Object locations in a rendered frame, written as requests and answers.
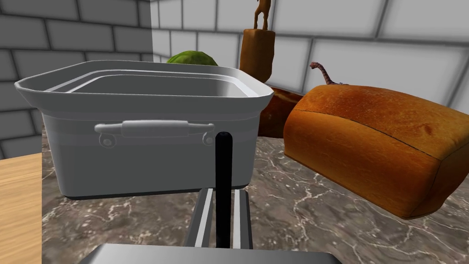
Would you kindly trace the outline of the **light wooden surface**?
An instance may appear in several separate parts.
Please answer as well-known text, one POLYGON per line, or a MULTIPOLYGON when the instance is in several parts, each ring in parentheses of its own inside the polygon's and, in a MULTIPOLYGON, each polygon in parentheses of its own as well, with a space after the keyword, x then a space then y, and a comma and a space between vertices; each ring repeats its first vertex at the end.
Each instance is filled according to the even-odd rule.
POLYGON ((0 264, 41 264, 42 155, 0 160, 0 264))

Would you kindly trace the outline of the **black rod-shaped handle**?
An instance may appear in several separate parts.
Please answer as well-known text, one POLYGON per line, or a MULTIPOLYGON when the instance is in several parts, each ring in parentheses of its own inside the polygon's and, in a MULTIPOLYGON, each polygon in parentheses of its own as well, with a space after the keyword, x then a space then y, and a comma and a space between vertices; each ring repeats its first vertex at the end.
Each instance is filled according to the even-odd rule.
POLYGON ((216 247, 230 248, 233 138, 228 132, 215 137, 216 247))

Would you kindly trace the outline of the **brown wooden figurine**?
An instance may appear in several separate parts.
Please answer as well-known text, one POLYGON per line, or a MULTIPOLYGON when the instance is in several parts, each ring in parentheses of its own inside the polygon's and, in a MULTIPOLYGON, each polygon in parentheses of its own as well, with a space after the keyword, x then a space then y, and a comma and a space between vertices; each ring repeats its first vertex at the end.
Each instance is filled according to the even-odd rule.
POLYGON ((272 0, 257 0, 253 28, 243 31, 240 70, 265 83, 272 74, 274 31, 268 30, 268 15, 272 0))

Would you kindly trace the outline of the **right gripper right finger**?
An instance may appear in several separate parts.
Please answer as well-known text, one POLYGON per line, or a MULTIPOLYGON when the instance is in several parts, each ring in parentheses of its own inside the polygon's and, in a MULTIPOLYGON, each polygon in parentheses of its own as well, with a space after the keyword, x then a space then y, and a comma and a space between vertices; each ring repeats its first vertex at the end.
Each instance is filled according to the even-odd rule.
POLYGON ((249 195, 242 189, 234 191, 233 248, 253 249, 249 195))

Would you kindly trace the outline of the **golden brown bread loaf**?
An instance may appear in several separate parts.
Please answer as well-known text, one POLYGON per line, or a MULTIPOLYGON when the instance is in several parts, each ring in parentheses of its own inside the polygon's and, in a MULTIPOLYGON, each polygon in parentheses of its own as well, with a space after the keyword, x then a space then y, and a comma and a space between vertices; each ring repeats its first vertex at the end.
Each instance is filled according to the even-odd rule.
POLYGON ((283 137, 288 157, 403 219, 437 211, 469 174, 469 115, 384 88, 317 86, 283 137))

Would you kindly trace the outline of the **brown curved stalk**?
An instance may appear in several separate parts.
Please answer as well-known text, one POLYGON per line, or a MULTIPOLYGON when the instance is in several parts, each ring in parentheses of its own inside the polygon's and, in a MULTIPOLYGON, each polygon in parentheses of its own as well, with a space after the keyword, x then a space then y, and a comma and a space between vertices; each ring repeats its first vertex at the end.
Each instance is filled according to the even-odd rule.
POLYGON ((310 68, 311 69, 318 69, 321 72, 321 74, 323 75, 327 85, 346 85, 345 83, 341 83, 341 82, 336 83, 336 82, 332 81, 329 74, 325 70, 324 66, 322 64, 318 63, 318 62, 313 61, 310 64, 310 68))

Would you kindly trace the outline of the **dark brown bread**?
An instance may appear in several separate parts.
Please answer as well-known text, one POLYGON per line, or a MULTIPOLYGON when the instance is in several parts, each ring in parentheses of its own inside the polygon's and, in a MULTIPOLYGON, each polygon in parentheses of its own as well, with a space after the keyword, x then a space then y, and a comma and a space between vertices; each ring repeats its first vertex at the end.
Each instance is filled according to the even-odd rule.
POLYGON ((275 87, 272 90, 274 95, 260 114, 258 136, 283 138, 285 122, 303 96, 275 87))

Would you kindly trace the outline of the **green lettuce head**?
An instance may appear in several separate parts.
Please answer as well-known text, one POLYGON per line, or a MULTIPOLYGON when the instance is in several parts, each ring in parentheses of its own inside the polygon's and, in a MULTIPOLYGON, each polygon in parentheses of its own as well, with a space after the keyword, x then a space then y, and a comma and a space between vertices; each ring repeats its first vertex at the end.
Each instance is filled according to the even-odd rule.
POLYGON ((173 64, 191 64, 191 65, 207 65, 217 66, 215 60, 206 53, 194 50, 188 50, 176 54, 167 60, 167 63, 173 64))

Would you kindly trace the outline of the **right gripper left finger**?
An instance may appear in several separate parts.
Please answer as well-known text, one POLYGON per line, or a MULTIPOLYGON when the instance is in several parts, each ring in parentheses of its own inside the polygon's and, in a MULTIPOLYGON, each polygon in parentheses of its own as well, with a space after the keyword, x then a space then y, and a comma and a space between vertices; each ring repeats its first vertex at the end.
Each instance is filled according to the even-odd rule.
POLYGON ((213 189, 201 189, 184 243, 185 247, 209 247, 213 215, 213 189))

